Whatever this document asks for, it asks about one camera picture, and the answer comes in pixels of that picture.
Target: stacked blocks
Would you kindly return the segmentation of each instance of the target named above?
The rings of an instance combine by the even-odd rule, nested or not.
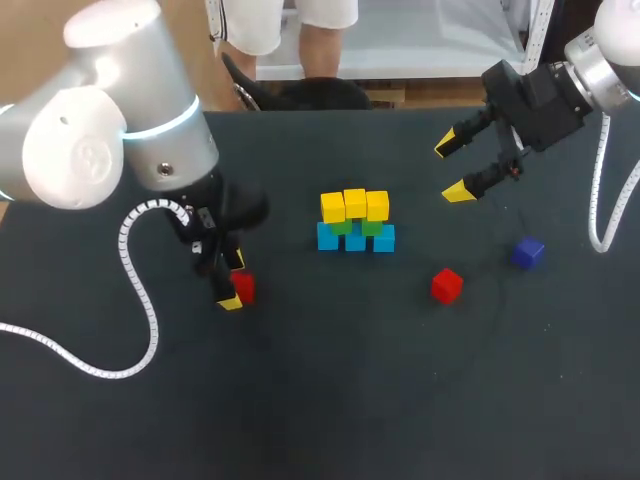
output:
[[[318,250],[340,249],[344,236],[347,252],[365,252],[367,238],[373,238],[373,251],[395,251],[395,227],[389,220],[389,194],[386,191],[367,192],[364,189],[345,190],[344,194],[323,193],[322,222],[317,225]]]
[[[540,262],[543,253],[543,243],[534,238],[526,237],[513,250],[511,262],[525,270],[529,270]]]
[[[434,277],[431,285],[431,295],[440,303],[451,305],[462,293],[463,284],[464,279],[461,276],[445,268]]]

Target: red block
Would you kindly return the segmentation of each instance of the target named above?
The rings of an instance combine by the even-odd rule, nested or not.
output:
[[[455,272],[445,268],[433,279],[431,295],[441,303],[450,305],[462,293],[464,279]]]
[[[231,272],[231,281],[244,305],[253,305],[256,298],[256,281],[246,270]]]

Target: dark blue block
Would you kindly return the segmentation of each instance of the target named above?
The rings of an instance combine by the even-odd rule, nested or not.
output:
[[[544,244],[534,238],[526,237],[513,251],[511,262],[529,270],[535,267],[542,259]]]
[[[362,235],[362,225],[353,224],[353,230],[344,236],[344,249],[347,252],[366,252],[367,237]]]
[[[323,222],[318,222],[318,250],[338,250],[340,248],[340,238],[334,235],[331,227]]]

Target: cable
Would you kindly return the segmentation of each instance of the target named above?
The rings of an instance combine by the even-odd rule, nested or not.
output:
[[[522,144],[522,139],[520,138],[520,135],[518,135],[518,132],[516,132],[516,128],[515,127],[511,127],[511,132],[513,133],[513,139],[516,142],[516,146],[518,147],[518,150],[520,150],[520,151],[524,150],[524,145]]]
[[[602,133],[600,134],[600,145],[598,145],[598,155],[596,157],[596,165],[593,172],[593,183],[591,185],[591,203],[589,205],[589,240],[591,245],[598,253],[605,253],[611,247],[613,238],[618,230],[620,220],[622,220],[622,214],[624,209],[631,198],[633,190],[636,188],[638,180],[640,180],[640,161],[636,164],[631,171],[629,178],[622,187],[622,191],[618,196],[616,205],[613,208],[611,219],[607,225],[607,230],[604,234],[604,239],[600,242],[598,238],[598,194],[600,193],[600,177],[602,176],[602,166],[604,165],[604,159],[607,153],[607,143],[609,141],[609,130],[611,128],[611,118],[607,114],[602,115]]]
[[[168,210],[171,210],[178,218],[178,221],[182,223],[182,225],[188,225],[189,214],[177,203],[164,199],[150,200],[148,202],[141,203],[136,208],[131,210],[131,212],[129,212],[129,215],[127,215],[127,218],[125,218],[124,222],[120,226],[120,234],[118,235],[118,252],[120,254],[120,260],[122,261],[122,266],[124,267],[124,270],[127,273],[127,276],[129,277],[133,288],[135,288],[136,294],[138,295],[138,298],[140,298],[140,302],[142,302],[145,314],[147,315],[147,320],[149,321],[149,348],[147,348],[147,352],[136,365],[131,368],[127,368],[126,370],[102,370],[100,368],[89,365],[86,362],[83,362],[71,352],[63,348],[59,343],[54,342],[41,333],[29,330],[28,328],[18,327],[16,325],[10,325],[8,323],[0,322],[0,331],[13,333],[15,335],[21,335],[23,337],[35,340],[36,342],[41,343],[45,347],[53,350],[74,367],[82,370],[85,373],[88,373],[89,375],[93,375],[94,377],[105,378],[109,380],[120,380],[140,373],[147,365],[149,365],[149,363],[151,363],[153,356],[156,354],[159,339],[158,320],[156,318],[156,313],[153,309],[151,300],[147,296],[147,292],[140,282],[138,274],[136,273],[136,270],[131,263],[131,258],[129,257],[129,231],[131,230],[133,223],[138,218],[140,218],[140,216],[150,210],[155,210],[157,208],[166,208]]]

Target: blue block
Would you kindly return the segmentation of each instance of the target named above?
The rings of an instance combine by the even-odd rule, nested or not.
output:
[[[396,251],[396,227],[384,225],[382,233],[373,237],[373,251],[376,253],[393,253]]]
[[[331,226],[318,222],[318,250],[329,251],[340,248],[340,238],[331,232]]]
[[[354,223],[351,233],[344,236],[344,247],[347,252],[366,252],[367,237],[362,235],[362,225]]]
[[[534,238],[526,237],[513,251],[511,262],[529,270],[535,267],[542,259],[544,244]]]

